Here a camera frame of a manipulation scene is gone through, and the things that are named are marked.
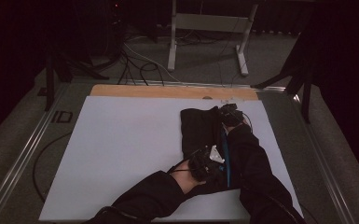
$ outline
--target hand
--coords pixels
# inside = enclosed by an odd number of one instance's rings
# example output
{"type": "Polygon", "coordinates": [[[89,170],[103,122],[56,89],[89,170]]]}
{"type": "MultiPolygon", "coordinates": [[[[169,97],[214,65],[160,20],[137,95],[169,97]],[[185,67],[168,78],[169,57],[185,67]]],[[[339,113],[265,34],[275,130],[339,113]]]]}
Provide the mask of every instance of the hand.
{"type": "Polygon", "coordinates": [[[226,126],[226,124],[224,124],[223,123],[223,127],[226,129],[226,131],[229,133],[229,132],[231,132],[233,129],[235,129],[235,128],[237,128],[238,126],[241,126],[241,125],[243,125],[243,124],[248,124],[247,122],[246,122],[246,119],[244,119],[240,124],[238,124],[237,126],[235,126],[235,127],[228,127],[228,126],[226,126]]]}
{"type": "Polygon", "coordinates": [[[194,187],[206,183],[206,181],[199,182],[194,179],[189,169],[188,161],[184,161],[171,173],[171,176],[176,180],[185,194],[189,193],[194,187]]]}

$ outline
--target gray floor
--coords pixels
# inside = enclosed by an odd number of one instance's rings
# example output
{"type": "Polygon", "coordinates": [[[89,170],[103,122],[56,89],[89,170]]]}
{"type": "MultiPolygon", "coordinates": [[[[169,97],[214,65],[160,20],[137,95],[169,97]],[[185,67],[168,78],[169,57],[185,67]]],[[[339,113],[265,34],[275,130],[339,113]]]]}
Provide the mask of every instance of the gray floor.
{"type": "MultiPolygon", "coordinates": [[[[256,84],[279,73],[287,55],[296,43],[296,39],[290,35],[252,35],[250,44],[245,50],[250,76],[242,77],[239,75],[239,66],[234,54],[234,47],[239,39],[241,39],[239,35],[234,35],[229,41],[178,47],[176,67],[172,76],[181,82],[215,84],[215,86],[226,88],[231,85],[256,84]]],[[[153,43],[147,38],[136,37],[127,45],[133,51],[166,67],[169,38],[161,37],[158,43],[153,43]]],[[[124,49],[130,55],[136,56],[126,46],[124,49]]],[[[102,71],[102,75],[111,77],[105,83],[116,83],[123,67],[124,65],[118,62],[102,71]]],[[[135,79],[140,80],[139,70],[132,67],[131,73],[135,79]]],[[[166,83],[174,81],[162,69],[161,74],[166,83]]],[[[160,77],[157,71],[145,72],[144,75],[150,84],[152,81],[159,84],[160,77]]],[[[274,86],[284,87],[288,80],[288,78],[282,80],[274,86]]],[[[39,89],[44,86],[44,81],[44,73],[42,73],[36,78],[35,87],[19,102],[0,126],[0,186],[6,183],[4,181],[7,172],[27,146],[27,141],[39,120],[46,116],[44,112],[46,99],[36,96],[39,89]]],[[[34,155],[30,157],[21,177],[16,179],[18,182],[15,188],[9,194],[6,203],[2,203],[0,223],[40,223],[37,219],[43,203],[37,197],[32,184],[35,156],[46,144],[73,130],[84,99],[95,83],[102,82],[77,73],[71,84],[57,85],[61,86],[57,88],[58,90],[64,90],[64,87],[66,90],[53,111],[72,112],[74,117],[69,123],[54,122],[48,125],[40,142],[35,146],[34,155]]],[[[324,104],[317,87],[312,87],[311,93],[311,125],[295,122],[297,120],[296,108],[286,95],[271,92],[260,92],[258,95],[269,112],[271,126],[283,151],[283,158],[287,163],[300,202],[310,210],[318,223],[352,223],[350,220],[348,222],[343,220],[338,212],[340,208],[334,204],[334,200],[331,200],[335,196],[332,192],[335,191],[330,188],[328,180],[325,180],[319,172],[319,161],[313,151],[315,145],[310,141],[310,133],[306,132],[310,129],[351,211],[353,223],[359,223],[359,165],[324,104]]],[[[68,140],[69,136],[55,142],[40,158],[36,167],[36,180],[42,191],[48,190],[68,140]]],[[[316,223],[307,211],[304,211],[304,214],[309,223],[316,223]]]]}

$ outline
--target black sleeve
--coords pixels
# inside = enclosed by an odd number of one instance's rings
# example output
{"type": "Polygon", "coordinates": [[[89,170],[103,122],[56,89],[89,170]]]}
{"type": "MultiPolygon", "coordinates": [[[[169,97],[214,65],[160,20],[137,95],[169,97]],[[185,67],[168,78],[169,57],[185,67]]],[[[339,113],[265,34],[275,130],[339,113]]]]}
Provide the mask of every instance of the black sleeve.
{"type": "Polygon", "coordinates": [[[305,223],[248,125],[229,132],[228,149],[233,169],[242,176],[240,200],[251,215],[250,223],[305,223]]]}
{"type": "Polygon", "coordinates": [[[118,197],[112,206],[84,224],[147,223],[170,216],[185,201],[185,194],[173,177],[158,171],[118,197]]]}

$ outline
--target black jacket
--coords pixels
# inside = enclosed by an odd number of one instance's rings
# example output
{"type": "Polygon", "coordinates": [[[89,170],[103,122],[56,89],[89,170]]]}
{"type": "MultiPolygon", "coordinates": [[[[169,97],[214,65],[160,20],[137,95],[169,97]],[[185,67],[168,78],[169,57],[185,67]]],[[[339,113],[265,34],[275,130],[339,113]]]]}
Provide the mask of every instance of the black jacket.
{"type": "MultiPolygon", "coordinates": [[[[240,201],[251,223],[305,223],[292,205],[292,198],[272,174],[265,150],[247,125],[228,134],[231,165],[242,176],[240,201]]],[[[186,200],[176,181],[167,173],[156,172],[102,209],[85,224],[149,222],[167,217],[186,200]]]]}

